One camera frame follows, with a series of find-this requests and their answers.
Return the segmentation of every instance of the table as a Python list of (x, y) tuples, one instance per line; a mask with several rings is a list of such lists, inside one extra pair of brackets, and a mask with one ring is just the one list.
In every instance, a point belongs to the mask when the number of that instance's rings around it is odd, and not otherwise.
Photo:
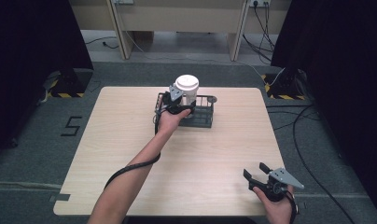
[(225, 33), (230, 59), (237, 59), (247, 0), (134, 0), (133, 5), (107, 0), (107, 4), (123, 59), (131, 55), (131, 31)]
[[(105, 87), (97, 99), (61, 189), (57, 215), (89, 215), (106, 181), (154, 135), (159, 92), (166, 87)], [(154, 164), (128, 216), (260, 216), (244, 168), (284, 163), (259, 89), (203, 88), (217, 98), (212, 128), (178, 127)]]

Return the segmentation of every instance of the white cup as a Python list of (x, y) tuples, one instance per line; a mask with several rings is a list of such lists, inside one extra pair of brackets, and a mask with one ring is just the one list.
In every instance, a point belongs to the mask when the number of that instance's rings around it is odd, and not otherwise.
[(200, 87), (200, 81), (195, 76), (183, 75), (176, 79), (174, 86), (186, 95), (180, 104), (191, 105), (197, 99), (197, 90)]

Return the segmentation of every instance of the gray carpet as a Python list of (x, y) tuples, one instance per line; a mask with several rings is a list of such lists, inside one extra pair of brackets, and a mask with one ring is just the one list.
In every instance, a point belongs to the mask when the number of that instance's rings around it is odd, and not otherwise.
[[(0, 224), (85, 223), (88, 217), (58, 217), (50, 199), (59, 193), (100, 89), (104, 86), (168, 86), (183, 74), (196, 76), (203, 87), (253, 87), (263, 92), (287, 170), (305, 185), (296, 190), (300, 214), (295, 223), (350, 223), (342, 210), (305, 169), (296, 150), (291, 124), (311, 102), (269, 99), (260, 77), (245, 65), (178, 63), (94, 63), (83, 98), (49, 98), (26, 123), (15, 148), (0, 151)], [(262, 73), (277, 68), (257, 67)], [(325, 122), (311, 107), (295, 127), (300, 154), (318, 181), (336, 198), (355, 223), (377, 223), (377, 211), (354, 171), (339, 157)], [(61, 136), (80, 126), (76, 136)], [(131, 219), (130, 223), (267, 223), (264, 217)]]

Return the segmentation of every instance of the human arm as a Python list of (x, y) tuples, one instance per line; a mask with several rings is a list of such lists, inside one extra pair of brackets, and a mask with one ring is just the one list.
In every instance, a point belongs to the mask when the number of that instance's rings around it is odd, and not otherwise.
[[(163, 112), (156, 135), (127, 166), (150, 161), (157, 157), (176, 130), (179, 121), (187, 116), (189, 112), (190, 110), (185, 110), (177, 115), (171, 115), (167, 111)], [(131, 170), (117, 176), (110, 182), (95, 204), (88, 223), (121, 223), (145, 183), (151, 167), (152, 165), (148, 165)]]
[[(287, 186), (287, 190), (293, 195), (292, 186)], [(264, 204), (267, 219), (271, 224), (288, 224), (290, 222), (292, 207), (289, 199), (285, 197), (283, 200), (274, 203), (265, 196), (261, 189), (254, 187), (253, 191)]]

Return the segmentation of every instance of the electrical socket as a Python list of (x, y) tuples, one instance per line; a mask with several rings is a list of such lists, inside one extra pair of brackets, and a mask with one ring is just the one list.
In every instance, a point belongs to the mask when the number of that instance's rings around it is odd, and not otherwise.
[(255, 1), (258, 1), (258, 7), (265, 7), (265, 4), (268, 3), (268, 6), (271, 3), (271, 0), (250, 0), (250, 5), (251, 7), (254, 6)]

